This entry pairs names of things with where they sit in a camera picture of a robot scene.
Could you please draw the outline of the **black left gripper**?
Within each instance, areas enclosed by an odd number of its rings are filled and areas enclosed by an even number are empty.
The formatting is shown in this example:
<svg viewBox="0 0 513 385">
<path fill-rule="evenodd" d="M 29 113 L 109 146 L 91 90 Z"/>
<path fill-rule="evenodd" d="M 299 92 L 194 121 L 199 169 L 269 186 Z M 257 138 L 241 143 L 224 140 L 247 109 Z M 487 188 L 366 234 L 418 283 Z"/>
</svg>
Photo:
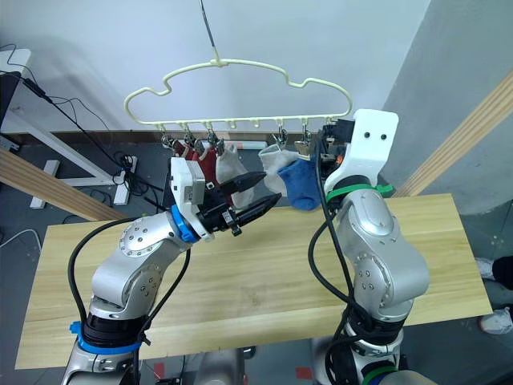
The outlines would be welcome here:
<svg viewBox="0 0 513 385">
<path fill-rule="evenodd" d="M 228 202 L 228 196 L 242 193 L 253 188 L 266 177 L 266 172 L 246 172 L 222 182 L 220 188 L 207 186 L 203 202 L 198 205 L 198 217 L 209 233 L 230 230 L 234 237 L 242 233 L 239 225 L 247 225 L 264 216 L 281 199 L 280 193 L 274 193 L 254 201 L 235 213 Z"/>
</svg>

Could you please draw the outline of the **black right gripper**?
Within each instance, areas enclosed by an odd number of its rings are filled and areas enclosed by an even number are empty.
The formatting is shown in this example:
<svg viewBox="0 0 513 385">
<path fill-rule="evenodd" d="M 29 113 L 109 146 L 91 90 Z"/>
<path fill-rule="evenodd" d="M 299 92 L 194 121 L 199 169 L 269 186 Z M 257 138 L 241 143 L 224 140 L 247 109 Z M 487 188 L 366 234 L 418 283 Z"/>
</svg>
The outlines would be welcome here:
<svg viewBox="0 0 513 385">
<path fill-rule="evenodd" d="M 320 152 L 323 163 L 341 164 L 347 146 L 352 141 L 354 125 L 355 122 L 352 120 L 336 120 L 323 126 L 320 131 Z"/>
</svg>

